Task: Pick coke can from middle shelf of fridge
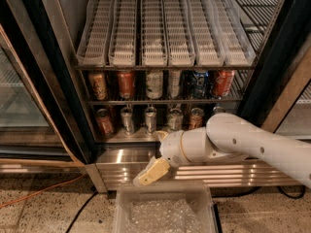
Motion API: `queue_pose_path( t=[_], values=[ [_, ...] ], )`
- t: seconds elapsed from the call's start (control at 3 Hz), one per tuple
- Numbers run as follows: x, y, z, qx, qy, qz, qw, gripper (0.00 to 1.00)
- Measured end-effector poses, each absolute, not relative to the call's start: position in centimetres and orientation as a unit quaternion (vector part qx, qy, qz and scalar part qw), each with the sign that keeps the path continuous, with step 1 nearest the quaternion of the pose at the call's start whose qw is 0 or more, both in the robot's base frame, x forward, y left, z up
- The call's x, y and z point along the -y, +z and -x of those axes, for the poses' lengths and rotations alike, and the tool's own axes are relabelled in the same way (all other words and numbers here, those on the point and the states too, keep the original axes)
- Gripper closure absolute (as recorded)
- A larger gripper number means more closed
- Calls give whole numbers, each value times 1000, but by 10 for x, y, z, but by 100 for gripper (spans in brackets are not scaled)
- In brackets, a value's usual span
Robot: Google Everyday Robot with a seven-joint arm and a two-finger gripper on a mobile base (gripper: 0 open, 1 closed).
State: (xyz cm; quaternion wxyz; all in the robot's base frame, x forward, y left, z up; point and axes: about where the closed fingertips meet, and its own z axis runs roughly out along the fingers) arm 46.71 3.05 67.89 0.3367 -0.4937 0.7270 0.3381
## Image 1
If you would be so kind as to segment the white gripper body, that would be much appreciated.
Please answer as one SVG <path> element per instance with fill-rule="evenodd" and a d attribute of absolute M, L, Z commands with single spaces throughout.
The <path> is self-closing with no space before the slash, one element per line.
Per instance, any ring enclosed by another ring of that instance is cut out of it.
<path fill-rule="evenodd" d="M 161 156 L 174 168 L 178 168 L 186 163 L 181 147 L 183 134 L 183 131 L 168 133 L 165 140 L 160 143 L 159 151 Z"/>

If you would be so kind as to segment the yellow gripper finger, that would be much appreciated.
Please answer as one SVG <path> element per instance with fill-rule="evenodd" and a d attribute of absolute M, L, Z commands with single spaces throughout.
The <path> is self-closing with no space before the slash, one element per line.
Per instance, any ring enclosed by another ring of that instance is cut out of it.
<path fill-rule="evenodd" d="M 162 143 L 165 140 L 165 138 L 168 136 L 168 133 L 166 131 L 159 130 L 159 131 L 155 131 L 153 133 L 153 136 Z"/>
<path fill-rule="evenodd" d="M 169 171 L 170 165 L 163 158 L 151 158 L 146 168 L 141 171 L 133 180 L 135 186 L 146 186 L 164 177 Z"/>

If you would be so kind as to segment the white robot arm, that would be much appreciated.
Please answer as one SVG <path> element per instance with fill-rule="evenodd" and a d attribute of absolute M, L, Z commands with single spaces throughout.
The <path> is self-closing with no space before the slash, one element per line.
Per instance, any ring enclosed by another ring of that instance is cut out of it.
<path fill-rule="evenodd" d="M 262 130 L 228 113 L 211 116 L 204 127 L 167 133 L 157 131 L 160 158 L 152 158 L 133 183 L 146 186 L 170 168 L 228 159 L 236 154 L 256 157 L 311 187 L 311 145 Z"/>

